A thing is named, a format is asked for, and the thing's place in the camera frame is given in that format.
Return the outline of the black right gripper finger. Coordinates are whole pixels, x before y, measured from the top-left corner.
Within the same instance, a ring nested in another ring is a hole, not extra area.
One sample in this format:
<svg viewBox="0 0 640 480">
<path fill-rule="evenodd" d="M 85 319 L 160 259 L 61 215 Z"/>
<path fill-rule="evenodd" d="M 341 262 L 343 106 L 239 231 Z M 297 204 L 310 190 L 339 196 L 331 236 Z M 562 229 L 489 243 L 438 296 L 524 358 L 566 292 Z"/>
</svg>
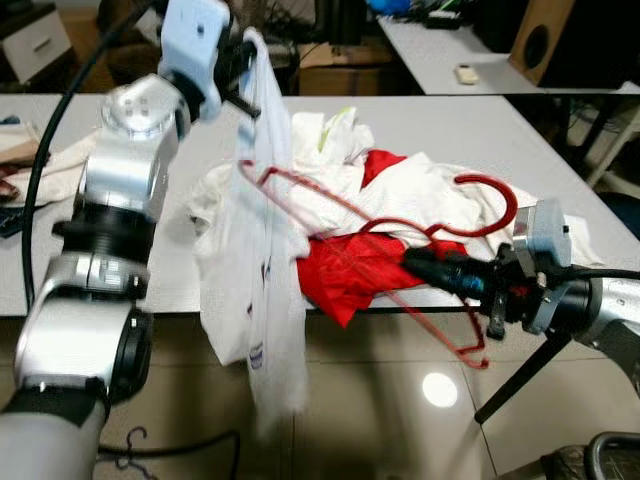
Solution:
<svg viewBox="0 0 640 480">
<path fill-rule="evenodd" d="M 399 265 L 424 282 L 452 282 L 477 271 L 463 244 L 426 244 L 403 252 Z"/>
<path fill-rule="evenodd" d="M 438 270 L 430 274 L 430 284 L 465 300 L 488 302 L 494 293 L 494 276 L 475 271 Z"/>
</svg>

